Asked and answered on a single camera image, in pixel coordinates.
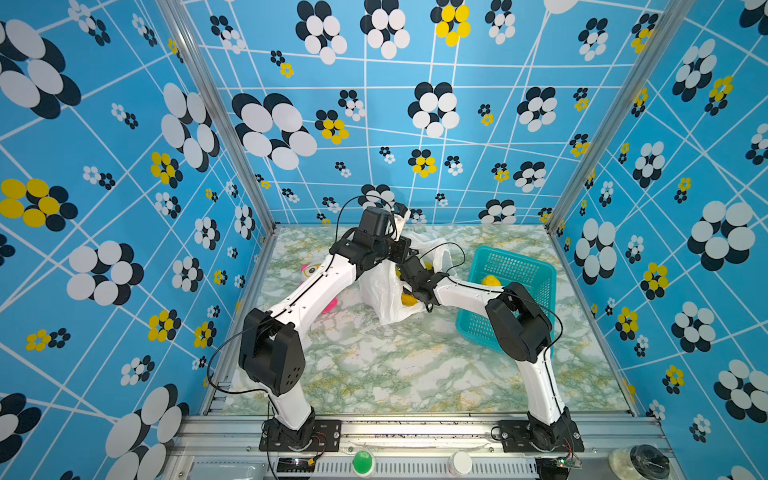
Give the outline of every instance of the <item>pink plush toy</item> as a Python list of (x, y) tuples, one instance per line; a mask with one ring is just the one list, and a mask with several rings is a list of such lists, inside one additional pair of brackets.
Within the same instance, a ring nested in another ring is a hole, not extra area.
[[(310, 278), (313, 273), (317, 271), (317, 269), (320, 268), (320, 264), (317, 263), (315, 265), (302, 265), (301, 272), (304, 274), (306, 278)], [(339, 299), (333, 299), (331, 300), (331, 303), (328, 304), (328, 306), (323, 309), (323, 313), (328, 313), (331, 310), (336, 308), (336, 305), (339, 304)]]

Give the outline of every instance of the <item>blue patterned wallpaper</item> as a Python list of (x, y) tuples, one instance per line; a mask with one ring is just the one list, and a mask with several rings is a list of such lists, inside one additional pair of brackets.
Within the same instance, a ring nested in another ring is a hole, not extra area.
[(557, 229), (688, 478), (768, 476), (765, 8), (694, 4)]
[(264, 232), (153, 2), (0, 21), (0, 478), (154, 478)]
[(548, 221), (665, 6), (184, 2), (281, 223), (362, 193), (419, 223)]

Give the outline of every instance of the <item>teal plastic basket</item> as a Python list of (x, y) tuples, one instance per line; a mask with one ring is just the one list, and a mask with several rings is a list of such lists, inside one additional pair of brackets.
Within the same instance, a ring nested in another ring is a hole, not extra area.
[[(475, 251), (468, 281), (480, 283), (488, 275), (498, 278), (502, 285), (508, 285), (510, 282), (521, 283), (539, 305), (554, 310), (558, 275), (549, 263), (498, 248), (480, 247)], [(554, 325), (554, 315), (546, 310), (545, 313)], [(456, 329), (470, 342), (503, 353), (502, 348), (498, 346), (491, 322), (484, 316), (468, 310), (459, 310)]]

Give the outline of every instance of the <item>robotic arm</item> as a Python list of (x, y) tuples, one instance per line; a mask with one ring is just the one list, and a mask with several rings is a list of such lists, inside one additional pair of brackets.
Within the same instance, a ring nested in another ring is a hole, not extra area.
[(315, 412), (300, 377), (305, 359), (300, 337), (336, 295), (382, 261), (398, 265), (401, 280), (427, 305), (456, 306), (489, 319), (500, 347), (518, 364), (528, 394), (531, 443), (550, 451), (575, 430), (551, 368), (552, 324), (519, 283), (488, 287), (427, 270), (400, 232), (409, 216), (378, 207), (363, 211), (360, 224), (333, 244), (317, 271), (266, 312), (251, 310), (243, 325), (238, 363), (269, 390), (281, 438), (301, 449), (310, 443)]

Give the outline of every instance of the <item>plastic bag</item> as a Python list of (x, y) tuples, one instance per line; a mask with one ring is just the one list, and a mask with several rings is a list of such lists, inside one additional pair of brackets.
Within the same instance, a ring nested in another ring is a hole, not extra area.
[[(413, 232), (408, 232), (408, 238), (411, 239), (411, 248), (417, 249), (420, 256), (445, 242), (444, 238), (430, 240), (424, 235)], [(451, 268), (453, 262), (448, 245), (441, 245), (427, 253), (422, 259), (422, 263), (424, 262), (431, 263), (435, 272), (445, 272)], [(382, 325), (397, 323), (415, 313), (427, 310), (422, 302), (414, 306), (402, 304), (402, 288), (408, 287), (408, 284), (397, 277), (395, 264), (389, 260), (384, 260), (361, 275), (358, 284), (362, 301), (373, 308)]]

